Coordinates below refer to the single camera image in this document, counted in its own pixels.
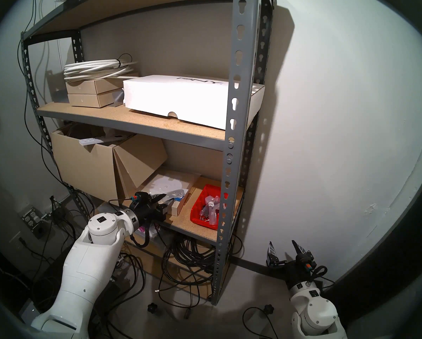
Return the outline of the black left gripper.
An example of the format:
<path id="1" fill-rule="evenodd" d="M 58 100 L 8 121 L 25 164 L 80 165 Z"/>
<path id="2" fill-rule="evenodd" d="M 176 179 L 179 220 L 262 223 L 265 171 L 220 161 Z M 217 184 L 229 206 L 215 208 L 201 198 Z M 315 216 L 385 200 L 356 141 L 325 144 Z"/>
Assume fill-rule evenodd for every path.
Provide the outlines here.
<path id="1" fill-rule="evenodd" d="M 131 218 L 133 225 L 161 222 L 162 216 L 168 213 L 169 203 L 159 204 L 167 194 L 149 194 L 147 192 L 135 192 L 130 204 L 130 210 L 135 217 Z"/>

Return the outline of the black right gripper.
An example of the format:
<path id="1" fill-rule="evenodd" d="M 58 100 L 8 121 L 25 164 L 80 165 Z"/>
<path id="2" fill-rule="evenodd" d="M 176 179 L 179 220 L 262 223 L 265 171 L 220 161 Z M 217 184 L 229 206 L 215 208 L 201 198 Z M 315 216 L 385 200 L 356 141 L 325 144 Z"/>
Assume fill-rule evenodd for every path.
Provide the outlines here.
<path id="1" fill-rule="evenodd" d="M 280 260 L 276 254 L 272 242 L 269 242 L 267 251 L 267 267 L 272 276 L 279 276 L 285 281 L 288 289 L 292 289 L 299 283 L 313 282 L 317 278 L 323 278 L 327 273 L 326 266 L 317 266 L 315 268 L 315 261 L 312 253 L 305 250 L 298 245 L 294 240 L 292 244 L 296 250 L 296 260 L 287 262 L 287 260 Z"/>

